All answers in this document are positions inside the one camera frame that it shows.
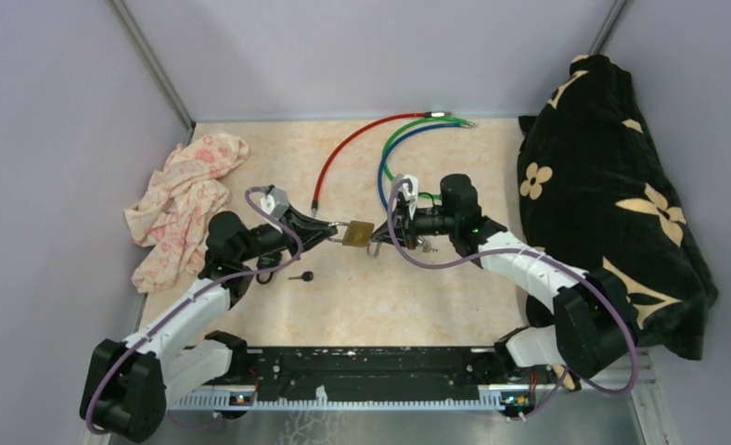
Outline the large brass padlock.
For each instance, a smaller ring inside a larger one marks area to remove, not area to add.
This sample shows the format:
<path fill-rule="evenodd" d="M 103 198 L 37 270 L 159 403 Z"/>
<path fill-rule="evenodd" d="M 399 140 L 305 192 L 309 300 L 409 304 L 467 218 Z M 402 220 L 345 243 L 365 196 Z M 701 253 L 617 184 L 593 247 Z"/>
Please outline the large brass padlock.
<path fill-rule="evenodd" d="M 375 229 L 372 222 L 362 221 L 332 222 L 330 226 L 337 232 L 327 240 L 352 248 L 368 247 Z"/>

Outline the black-headed key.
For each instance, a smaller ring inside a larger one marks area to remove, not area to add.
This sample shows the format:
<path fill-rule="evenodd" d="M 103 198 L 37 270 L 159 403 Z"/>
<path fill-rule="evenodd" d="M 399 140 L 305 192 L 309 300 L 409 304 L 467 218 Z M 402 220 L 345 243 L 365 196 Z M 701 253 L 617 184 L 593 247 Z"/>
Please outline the black-headed key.
<path fill-rule="evenodd" d="M 301 280 L 303 282 L 311 282 L 314 280 L 314 272 L 305 271 L 297 276 L 292 276 L 289 280 Z"/>

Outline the small brass padlock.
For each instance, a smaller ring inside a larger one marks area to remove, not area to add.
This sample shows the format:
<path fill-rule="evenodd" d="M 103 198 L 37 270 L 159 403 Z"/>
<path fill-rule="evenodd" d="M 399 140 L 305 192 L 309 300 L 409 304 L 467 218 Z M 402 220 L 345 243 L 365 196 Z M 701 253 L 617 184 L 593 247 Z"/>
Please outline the small brass padlock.
<path fill-rule="evenodd" d="M 381 250 L 382 243 L 381 242 L 370 242 L 368 246 L 366 247 L 366 254 L 370 258 L 377 258 L 380 250 Z"/>

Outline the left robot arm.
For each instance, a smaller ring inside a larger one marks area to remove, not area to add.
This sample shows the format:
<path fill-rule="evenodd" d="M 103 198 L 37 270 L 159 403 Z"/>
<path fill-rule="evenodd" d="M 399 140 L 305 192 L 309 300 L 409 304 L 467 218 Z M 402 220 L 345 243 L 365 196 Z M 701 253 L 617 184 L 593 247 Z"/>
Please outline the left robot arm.
<path fill-rule="evenodd" d="M 233 211 L 213 216 L 202 270 L 187 292 L 145 327 L 119 341 L 104 339 L 93 349 L 79 409 L 90 433 L 142 442 L 187 393 L 217 377 L 236 384 L 248 376 L 247 354 L 215 338 L 196 347 L 190 341 L 231 310 L 255 276 L 283 267 L 252 270 L 247 261 L 284 251 L 298 261 L 340 227 L 290 205 L 256 210 L 266 221 L 252 228 Z"/>

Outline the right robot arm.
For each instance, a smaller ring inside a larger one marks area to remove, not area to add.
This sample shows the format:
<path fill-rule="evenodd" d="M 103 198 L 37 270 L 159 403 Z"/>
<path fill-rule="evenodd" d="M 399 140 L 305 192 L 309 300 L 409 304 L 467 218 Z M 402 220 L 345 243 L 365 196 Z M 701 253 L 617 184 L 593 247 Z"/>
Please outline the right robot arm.
<path fill-rule="evenodd" d="M 637 326 L 626 302 L 626 287 L 615 273 L 586 271 L 528 246 L 503 224 L 482 212 L 478 191 L 461 173 L 442 178 L 442 201 L 419 207 L 418 180 L 398 175 L 387 198 L 384 232 L 404 258 L 424 264 L 407 250 L 422 236 L 445 235 L 459 258 L 436 269 L 472 263 L 509 279 L 538 301 L 551 316 L 541 327 L 520 327 L 499 339 L 494 369 L 518 382 L 536 365 L 560 365 L 589 379 L 623 356 L 632 373 L 638 368 Z"/>

